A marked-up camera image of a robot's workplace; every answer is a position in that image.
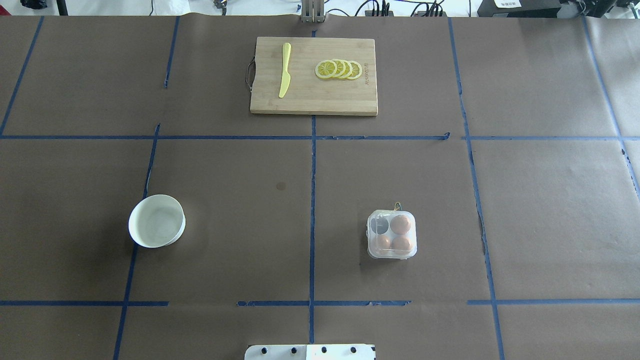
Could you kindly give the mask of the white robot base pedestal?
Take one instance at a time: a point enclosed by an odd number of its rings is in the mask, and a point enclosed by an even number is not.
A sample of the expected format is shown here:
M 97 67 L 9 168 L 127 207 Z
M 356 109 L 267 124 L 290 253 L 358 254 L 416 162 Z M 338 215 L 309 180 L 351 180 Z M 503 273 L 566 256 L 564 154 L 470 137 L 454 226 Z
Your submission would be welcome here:
M 376 360 L 373 344 L 257 344 L 247 348 L 245 360 Z

